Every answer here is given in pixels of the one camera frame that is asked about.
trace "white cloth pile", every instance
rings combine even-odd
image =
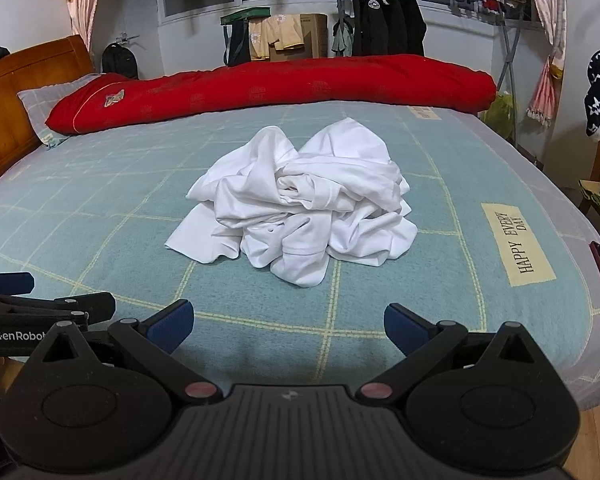
[[[242,250],[254,267],[314,286],[329,255],[377,267],[411,247],[408,190],[384,142],[351,118],[299,151],[267,126],[196,181],[187,198],[200,203],[166,245],[203,264]]]

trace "bed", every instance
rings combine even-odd
[[[108,290],[116,318],[187,298],[196,325],[174,356],[223,388],[356,388],[401,358],[382,330],[394,301],[475,331],[518,320],[580,407],[600,403],[600,276],[589,249],[600,237],[475,116],[328,101],[110,128],[46,150],[15,93],[89,73],[84,46],[67,38],[1,61],[0,272],[31,272],[33,296]],[[189,187],[221,155],[270,124],[299,147],[347,116],[384,140],[411,186],[408,219],[419,233],[404,256],[381,267],[331,260],[320,285],[299,288],[244,257],[202,265],[164,247],[194,205]],[[487,215],[493,204],[518,208],[552,278],[512,286]]]

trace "green bag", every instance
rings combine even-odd
[[[253,18],[268,18],[271,16],[271,9],[269,7],[249,7],[248,9],[241,9],[232,12],[226,16],[220,18],[220,25],[226,27],[231,25],[233,22],[238,20],[251,20]]]
[[[499,92],[491,107],[480,114],[480,120],[503,139],[509,139],[513,133],[513,97],[511,94]]]

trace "red quilt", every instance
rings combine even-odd
[[[330,100],[475,114],[495,95],[484,72],[410,54],[250,62],[146,81],[105,74],[62,99],[46,124],[62,134],[88,134],[203,112]]]

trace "wooden headboard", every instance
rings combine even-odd
[[[16,94],[74,81],[91,72],[91,58],[80,36],[32,46],[0,59],[0,176],[40,145]]]

